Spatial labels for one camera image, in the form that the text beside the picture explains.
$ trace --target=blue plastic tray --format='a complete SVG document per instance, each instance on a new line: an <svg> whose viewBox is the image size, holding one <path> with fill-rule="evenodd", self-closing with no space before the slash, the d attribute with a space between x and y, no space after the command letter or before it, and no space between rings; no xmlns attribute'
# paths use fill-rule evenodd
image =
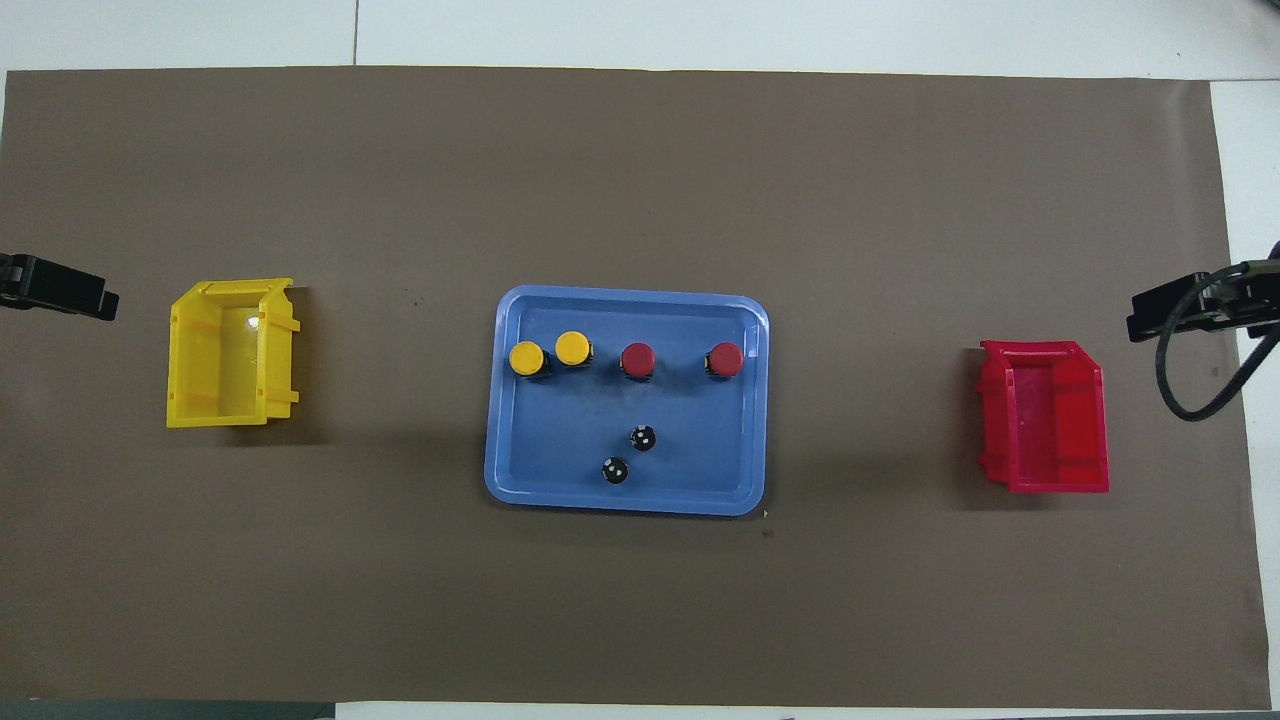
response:
<svg viewBox="0 0 1280 720"><path fill-rule="evenodd" d="M588 368L554 359L556 338L581 331ZM522 378L507 364L520 341L553 355L548 377ZM712 378L703 357L719 342L741 343L742 370ZM649 343L653 379L618 368L622 348ZM735 295L521 286L498 304L489 388L485 484L521 505L700 515L741 515L764 493L769 318ZM649 452L631 447L650 425ZM630 465L626 482L604 480L609 456Z"/></svg>

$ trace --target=red bin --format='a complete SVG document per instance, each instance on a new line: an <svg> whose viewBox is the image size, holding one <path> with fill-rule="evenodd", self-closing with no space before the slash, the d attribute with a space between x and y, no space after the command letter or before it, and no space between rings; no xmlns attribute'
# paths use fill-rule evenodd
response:
<svg viewBox="0 0 1280 720"><path fill-rule="evenodd" d="M987 478L1010 492L1107 492L1102 368L1073 341L982 346Z"/></svg>

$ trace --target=yellow cap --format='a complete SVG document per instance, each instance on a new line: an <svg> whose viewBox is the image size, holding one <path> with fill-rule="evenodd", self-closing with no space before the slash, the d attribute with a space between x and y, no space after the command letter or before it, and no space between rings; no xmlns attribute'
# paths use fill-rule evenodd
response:
<svg viewBox="0 0 1280 720"><path fill-rule="evenodd" d="M581 365L591 359L591 342L585 334L570 331L556 341L556 357L566 365Z"/></svg>
<svg viewBox="0 0 1280 720"><path fill-rule="evenodd" d="M538 347L536 342L527 340L517 342L507 359L511 361L511 369L517 375L525 377L536 375L547 364L547 354L543 352L543 348Z"/></svg>

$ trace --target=red cap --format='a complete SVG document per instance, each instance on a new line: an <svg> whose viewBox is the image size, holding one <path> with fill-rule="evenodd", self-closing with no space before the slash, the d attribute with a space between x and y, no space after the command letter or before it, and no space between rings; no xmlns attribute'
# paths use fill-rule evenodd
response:
<svg viewBox="0 0 1280 720"><path fill-rule="evenodd" d="M632 342L622 351L622 372L632 378L648 378L657 364L653 348L643 342Z"/></svg>
<svg viewBox="0 0 1280 720"><path fill-rule="evenodd" d="M722 342L707 354L707 369L716 375L732 378L742 369L742 348Z"/></svg>

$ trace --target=yellow plastic container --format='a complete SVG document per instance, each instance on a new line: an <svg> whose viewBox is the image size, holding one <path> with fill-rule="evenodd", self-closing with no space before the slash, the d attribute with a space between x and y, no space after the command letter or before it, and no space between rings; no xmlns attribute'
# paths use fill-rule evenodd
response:
<svg viewBox="0 0 1280 720"><path fill-rule="evenodd" d="M202 282L169 314L170 428L264 425L288 418L292 389L292 278Z"/></svg>

